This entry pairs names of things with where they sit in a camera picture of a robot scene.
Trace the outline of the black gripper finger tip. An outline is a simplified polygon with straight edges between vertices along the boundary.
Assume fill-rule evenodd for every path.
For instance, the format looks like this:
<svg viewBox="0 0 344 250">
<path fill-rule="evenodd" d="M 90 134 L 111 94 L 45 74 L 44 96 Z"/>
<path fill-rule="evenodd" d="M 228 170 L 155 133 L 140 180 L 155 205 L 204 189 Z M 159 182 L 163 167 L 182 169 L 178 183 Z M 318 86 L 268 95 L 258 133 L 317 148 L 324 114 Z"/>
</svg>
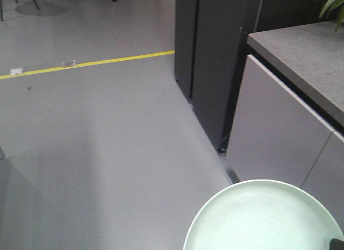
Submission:
<svg viewBox="0 0 344 250">
<path fill-rule="evenodd" d="M 331 239 L 329 250 L 344 250 L 344 241 L 336 238 Z"/>
</svg>

